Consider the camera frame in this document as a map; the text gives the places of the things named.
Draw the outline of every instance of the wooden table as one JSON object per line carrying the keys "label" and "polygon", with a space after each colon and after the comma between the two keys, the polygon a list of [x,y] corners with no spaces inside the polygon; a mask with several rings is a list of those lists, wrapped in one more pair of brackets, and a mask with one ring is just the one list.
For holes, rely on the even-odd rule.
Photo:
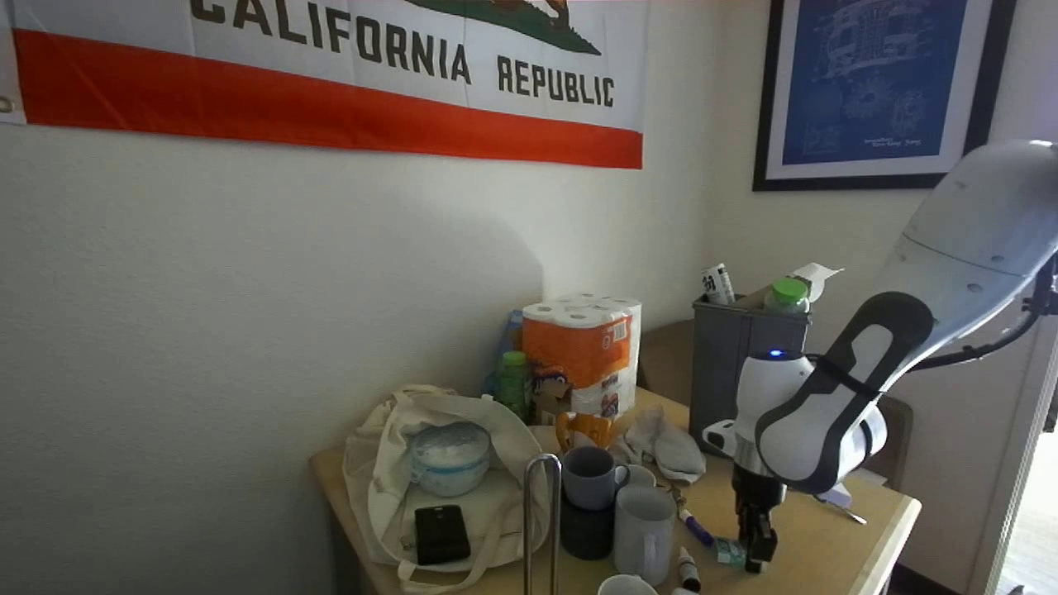
{"label": "wooden table", "polygon": [[[663,399],[657,395],[639,391],[632,417],[649,407],[662,407],[668,424],[688,427],[688,407]],[[332,519],[351,540],[359,559],[363,577],[372,585],[372,591],[380,595],[401,591],[401,583],[389,565],[372,565],[363,559],[363,540],[347,506],[347,489],[340,477],[340,452],[344,452],[340,447],[329,447],[315,457],[318,482],[329,504]],[[790,493],[786,504],[775,506],[771,516],[781,536],[781,549],[759,575],[717,565],[713,551],[698,547],[691,531],[676,526],[676,536],[684,540],[688,551],[698,559],[703,591],[722,591],[722,595],[727,591],[729,595],[749,595],[749,591],[875,595],[881,591],[923,506],[903,493],[880,487],[870,477],[853,473],[845,487],[855,497],[853,508],[865,516],[865,526],[855,526],[845,516],[818,506],[814,497]],[[736,536],[727,458],[707,458],[703,478],[698,478],[684,497],[688,497],[688,508],[703,529],[711,529],[721,540]],[[544,549],[534,551],[532,563],[538,569],[532,585],[544,591],[549,551]],[[565,551],[558,557],[562,595],[592,595],[606,575],[614,575],[614,565],[607,559],[580,563]],[[510,595],[519,588],[523,588],[523,565],[502,565],[484,571],[484,577],[469,591]]]}

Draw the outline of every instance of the black phone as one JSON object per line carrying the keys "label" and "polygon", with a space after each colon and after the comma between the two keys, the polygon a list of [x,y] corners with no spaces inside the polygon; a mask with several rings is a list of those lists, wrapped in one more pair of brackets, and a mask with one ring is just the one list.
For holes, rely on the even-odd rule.
{"label": "black phone", "polygon": [[460,506],[417,508],[417,563],[446,565],[469,559],[469,540]]}

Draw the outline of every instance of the picture frame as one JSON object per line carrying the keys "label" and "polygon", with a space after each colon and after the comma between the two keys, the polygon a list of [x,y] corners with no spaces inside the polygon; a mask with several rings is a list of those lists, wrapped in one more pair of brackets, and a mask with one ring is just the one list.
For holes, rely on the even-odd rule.
{"label": "picture frame", "polygon": [[991,130],[1013,0],[771,0],[752,192],[933,190]]}

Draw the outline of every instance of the cup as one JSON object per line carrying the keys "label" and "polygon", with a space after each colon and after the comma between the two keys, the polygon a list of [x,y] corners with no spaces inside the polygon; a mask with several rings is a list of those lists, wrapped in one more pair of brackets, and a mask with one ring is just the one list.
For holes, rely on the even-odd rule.
{"label": "cup", "polygon": [[607,508],[623,482],[628,467],[614,464],[607,449],[574,447],[565,452],[562,493],[572,506]]}
{"label": "cup", "polygon": [[580,508],[562,498],[562,549],[574,559],[607,559],[614,551],[614,506]]}
{"label": "cup", "polygon": [[672,569],[674,498],[653,487],[623,487],[614,519],[614,565],[662,585]]}
{"label": "cup", "polygon": [[598,583],[598,595],[657,595],[657,591],[641,575],[607,575],[606,583]]}

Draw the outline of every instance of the green item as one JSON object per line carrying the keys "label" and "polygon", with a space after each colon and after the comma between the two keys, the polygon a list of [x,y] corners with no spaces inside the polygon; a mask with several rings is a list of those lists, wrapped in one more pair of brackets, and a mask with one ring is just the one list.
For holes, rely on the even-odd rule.
{"label": "green item", "polygon": [[768,309],[775,311],[805,311],[805,281],[802,277],[781,277],[768,289]]}

